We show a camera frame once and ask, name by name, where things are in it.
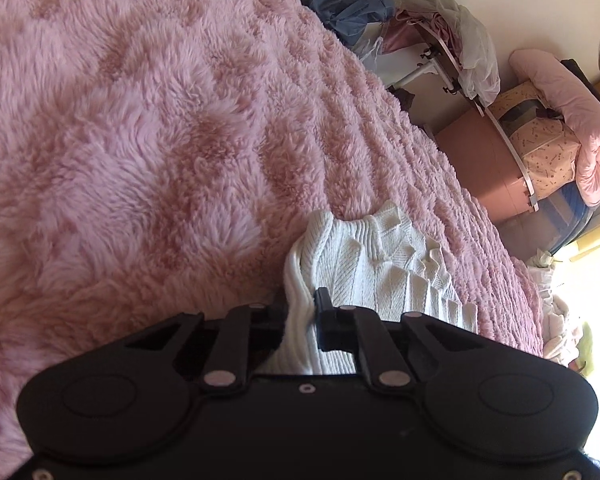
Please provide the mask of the white cable knit sweater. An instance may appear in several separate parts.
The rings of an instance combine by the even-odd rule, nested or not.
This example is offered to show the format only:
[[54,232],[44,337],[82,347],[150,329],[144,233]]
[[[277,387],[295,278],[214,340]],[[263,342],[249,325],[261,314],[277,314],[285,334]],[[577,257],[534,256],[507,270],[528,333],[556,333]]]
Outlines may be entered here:
[[415,311],[475,333],[477,308],[460,301],[438,242],[419,232],[395,203],[374,214],[340,220],[312,212],[284,266],[288,315],[283,341],[261,366],[264,374],[343,375],[355,370],[343,351],[317,345],[314,294],[327,289],[336,307],[366,307],[384,321]]

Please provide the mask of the pink plastic storage bin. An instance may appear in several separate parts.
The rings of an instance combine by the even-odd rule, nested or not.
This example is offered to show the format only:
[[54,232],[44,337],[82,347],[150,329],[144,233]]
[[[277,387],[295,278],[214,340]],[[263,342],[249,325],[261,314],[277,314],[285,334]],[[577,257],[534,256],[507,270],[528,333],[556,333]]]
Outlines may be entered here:
[[494,224],[532,211],[528,185],[514,156],[486,116],[472,108],[436,135],[463,188]]

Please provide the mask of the white bedding pile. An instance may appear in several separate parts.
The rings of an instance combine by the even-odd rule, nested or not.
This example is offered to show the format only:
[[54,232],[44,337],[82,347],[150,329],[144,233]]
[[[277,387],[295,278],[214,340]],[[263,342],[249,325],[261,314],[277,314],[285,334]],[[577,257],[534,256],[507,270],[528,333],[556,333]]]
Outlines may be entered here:
[[527,266],[541,298],[544,358],[600,379],[600,252],[577,260],[537,252]]

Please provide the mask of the blue storage container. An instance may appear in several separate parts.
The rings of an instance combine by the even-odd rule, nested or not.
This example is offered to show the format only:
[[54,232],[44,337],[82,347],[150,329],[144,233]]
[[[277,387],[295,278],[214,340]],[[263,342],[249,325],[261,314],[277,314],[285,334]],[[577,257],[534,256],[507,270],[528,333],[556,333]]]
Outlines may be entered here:
[[532,214],[535,247],[554,254],[573,242],[591,222],[595,207],[588,206],[574,182],[543,198]]

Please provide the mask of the pink fluffy bed blanket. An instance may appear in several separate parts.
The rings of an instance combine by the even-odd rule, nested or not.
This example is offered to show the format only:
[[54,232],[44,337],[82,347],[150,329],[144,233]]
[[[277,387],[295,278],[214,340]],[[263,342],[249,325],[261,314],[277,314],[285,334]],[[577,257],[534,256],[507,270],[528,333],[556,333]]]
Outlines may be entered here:
[[482,336],[540,354],[529,273],[299,0],[0,0],[0,479],[36,373],[272,299],[311,212],[398,204]]

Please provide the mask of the beige patterned storage bag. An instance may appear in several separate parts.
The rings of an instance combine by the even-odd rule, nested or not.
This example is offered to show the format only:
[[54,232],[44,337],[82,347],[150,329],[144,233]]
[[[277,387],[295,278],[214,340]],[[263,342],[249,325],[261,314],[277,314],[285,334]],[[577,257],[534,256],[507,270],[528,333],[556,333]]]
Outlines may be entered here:
[[539,200],[574,180],[581,144],[530,80],[501,93],[489,110],[528,170]]

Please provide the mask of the clear plastic bag pile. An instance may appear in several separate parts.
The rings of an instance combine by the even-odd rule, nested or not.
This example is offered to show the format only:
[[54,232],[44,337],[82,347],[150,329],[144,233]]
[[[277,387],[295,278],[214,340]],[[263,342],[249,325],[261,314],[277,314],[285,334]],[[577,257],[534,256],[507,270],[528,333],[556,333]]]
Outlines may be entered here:
[[491,105],[501,90],[498,57],[486,26],[455,0],[396,0],[400,11],[416,14],[431,28],[442,28],[460,66],[458,82],[469,99]]

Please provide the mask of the dusty pink cloth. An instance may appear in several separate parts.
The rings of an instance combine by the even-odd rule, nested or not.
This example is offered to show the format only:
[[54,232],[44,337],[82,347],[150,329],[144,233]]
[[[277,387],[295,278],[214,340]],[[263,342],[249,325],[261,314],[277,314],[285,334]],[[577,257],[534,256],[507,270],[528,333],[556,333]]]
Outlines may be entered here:
[[385,24],[382,32],[382,52],[391,53],[424,42],[425,38],[417,30],[417,25],[427,26],[446,44],[454,46],[457,42],[454,30],[438,11],[400,9]]

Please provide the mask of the pink quilted duvet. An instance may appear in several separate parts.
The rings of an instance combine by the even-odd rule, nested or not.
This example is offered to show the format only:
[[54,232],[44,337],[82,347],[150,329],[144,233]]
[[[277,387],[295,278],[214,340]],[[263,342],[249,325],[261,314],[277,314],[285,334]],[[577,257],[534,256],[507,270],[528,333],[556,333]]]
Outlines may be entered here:
[[531,81],[542,92],[578,138],[577,187],[588,206],[600,206],[600,101],[548,52],[518,49],[509,55],[509,66],[520,81]]

